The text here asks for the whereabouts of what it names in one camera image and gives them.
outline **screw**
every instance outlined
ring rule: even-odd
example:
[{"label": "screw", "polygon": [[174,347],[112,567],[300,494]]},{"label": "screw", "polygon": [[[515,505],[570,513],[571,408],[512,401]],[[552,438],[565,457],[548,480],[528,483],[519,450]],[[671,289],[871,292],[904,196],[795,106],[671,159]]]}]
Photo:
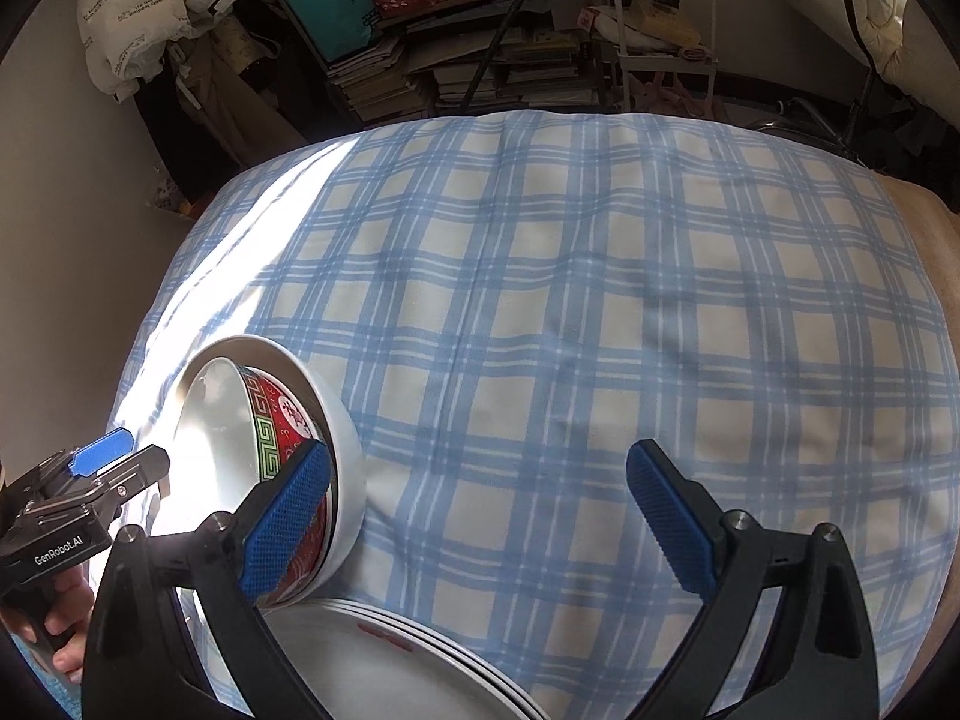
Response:
[{"label": "screw", "polygon": [[140,528],[136,525],[124,525],[117,533],[117,541],[121,544],[130,544],[140,535]]},{"label": "screw", "polygon": [[213,512],[206,519],[206,526],[213,533],[222,533],[229,528],[230,522],[233,522],[233,515],[230,512]]},{"label": "screw", "polygon": [[730,525],[734,531],[745,531],[757,523],[750,514],[747,514],[747,512],[744,512],[742,509],[733,509],[731,512],[727,512],[725,517],[727,524]]}]

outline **white rack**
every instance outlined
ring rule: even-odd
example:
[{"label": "white rack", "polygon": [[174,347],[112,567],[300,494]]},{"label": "white rack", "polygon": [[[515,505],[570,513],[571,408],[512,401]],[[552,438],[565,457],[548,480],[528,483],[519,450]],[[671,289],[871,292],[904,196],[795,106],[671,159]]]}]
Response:
[{"label": "white rack", "polygon": [[704,62],[690,62],[678,56],[671,55],[632,55],[627,50],[626,30],[623,23],[623,1],[613,0],[616,8],[616,27],[620,39],[619,52],[617,58],[620,62],[620,70],[623,74],[623,109],[630,111],[630,84],[627,80],[627,73],[632,70],[640,71],[664,71],[665,73],[695,73],[700,76],[707,76],[707,110],[713,105],[713,84],[716,81],[717,60],[716,60],[716,41],[717,41],[717,0],[710,0],[710,39],[709,57]]}]

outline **blue and white checkered tablecloth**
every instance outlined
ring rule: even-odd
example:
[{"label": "blue and white checkered tablecloth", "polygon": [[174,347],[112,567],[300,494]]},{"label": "blue and white checkered tablecloth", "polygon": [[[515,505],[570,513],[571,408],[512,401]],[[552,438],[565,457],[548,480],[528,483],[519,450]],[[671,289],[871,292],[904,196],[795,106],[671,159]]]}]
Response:
[{"label": "blue and white checkered tablecloth", "polygon": [[323,375],[367,452],[329,592],[459,640],[554,718],[625,716],[699,605],[628,495],[640,437],[724,508],[843,528],[883,704],[928,630],[960,528],[960,381],[914,245],[851,163],[534,111],[311,146],[194,227],[113,423],[142,434],[190,354],[240,332]]}]

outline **blue textured pad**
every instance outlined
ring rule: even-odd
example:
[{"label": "blue textured pad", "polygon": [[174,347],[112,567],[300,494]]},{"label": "blue textured pad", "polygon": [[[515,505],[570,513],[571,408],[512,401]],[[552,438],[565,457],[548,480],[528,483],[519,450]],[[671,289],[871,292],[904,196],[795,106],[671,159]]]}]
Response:
[{"label": "blue textured pad", "polygon": [[627,487],[680,587],[706,601],[716,588],[713,547],[693,512],[638,443],[627,454]]},{"label": "blue textured pad", "polygon": [[329,486],[330,453],[317,443],[247,536],[240,589],[251,603],[277,589]]},{"label": "blue textured pad", "polygon": [[73,457],[73,472],[80,476],[92,476],[114,460],[133,452],[133,435],[126,428],[117,428],[102,439],[78,449]]}]

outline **wall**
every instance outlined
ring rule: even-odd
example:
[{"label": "wall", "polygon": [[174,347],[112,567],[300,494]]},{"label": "wall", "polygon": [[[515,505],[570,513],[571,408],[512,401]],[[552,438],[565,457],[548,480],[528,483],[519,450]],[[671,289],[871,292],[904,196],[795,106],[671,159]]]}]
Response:
[{"label": "wall", "polygon": [[154,146],[90,83],[76,0],[43,0],[0,63],[0,460],[8,478],[106,424],[184,237],[146,207]]},{"label": "wall", "polygon": [[[709,0],[680,0],[704,37]],[[720,69],[850,103],[865,70],[784,0],[717,0]]]}]

